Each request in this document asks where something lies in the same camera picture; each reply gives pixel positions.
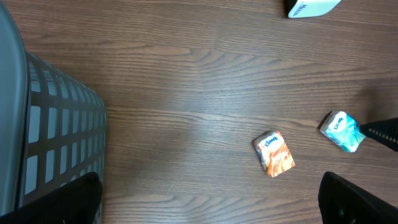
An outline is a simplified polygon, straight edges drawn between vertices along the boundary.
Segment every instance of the wood grain surface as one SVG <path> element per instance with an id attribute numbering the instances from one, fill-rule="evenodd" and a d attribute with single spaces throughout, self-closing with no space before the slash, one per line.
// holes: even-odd
<path id="1" fill-rule="evenodd" d="M 26 49 L 108 107 L 103 223 L 321 223 L 325 171 L 398 205 L 398 154 L 317 129 L 330 110 L 398 116 L 395 1 L 308 19 L 275 0 L 4 3 Z M 251 144 L 268 130 L 296 163 L 273 179 Z"/>

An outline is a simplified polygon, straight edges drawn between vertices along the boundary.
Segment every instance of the gray plastic basket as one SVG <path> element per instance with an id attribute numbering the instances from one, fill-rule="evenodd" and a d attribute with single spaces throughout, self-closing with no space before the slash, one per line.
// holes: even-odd
<path id="1" fill-rule="evenodd" d="M 90 171 L 103 182 L 106 108 L 92 89 L 24 50 L 1 2 L 0 33 L 3 215 Z"/>

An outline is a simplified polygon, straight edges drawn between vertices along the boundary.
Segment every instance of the blue and white packet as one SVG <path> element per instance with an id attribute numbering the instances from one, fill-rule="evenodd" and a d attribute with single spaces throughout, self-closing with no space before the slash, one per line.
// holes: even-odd
<path id="1" fill-rule="evenodd" d="M 332 111 L 320 131 L 345 152 L 355 152 L 365 138 L 358 123 L 344 111 Z"/>

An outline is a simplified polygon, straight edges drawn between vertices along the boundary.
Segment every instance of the wooden table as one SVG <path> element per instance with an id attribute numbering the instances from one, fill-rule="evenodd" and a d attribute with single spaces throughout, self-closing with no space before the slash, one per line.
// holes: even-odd
<path id="1" fill-rule="evenodd" d="M 344 153 L 330 110 L 398 116 L 396 1 L 286 19 L 276 0 L 5 0 L 27 50 L 108 106 L 103 223 L 321 223 L 333 171 L 398 205 L 398 154 Z M 251 145 L 279 130 L 296 167 L 272 179 Z"/>

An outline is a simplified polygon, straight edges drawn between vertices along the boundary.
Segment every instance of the orange and white packet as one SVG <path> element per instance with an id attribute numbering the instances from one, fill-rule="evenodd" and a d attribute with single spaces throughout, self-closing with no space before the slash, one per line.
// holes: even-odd
<path id="1" fill-rule="evenodd" d="M 253 140 L 253 144 L 263 168 L 271 177 L 276 177 L 295 166 L 280 132 L 270 131 Z"/>

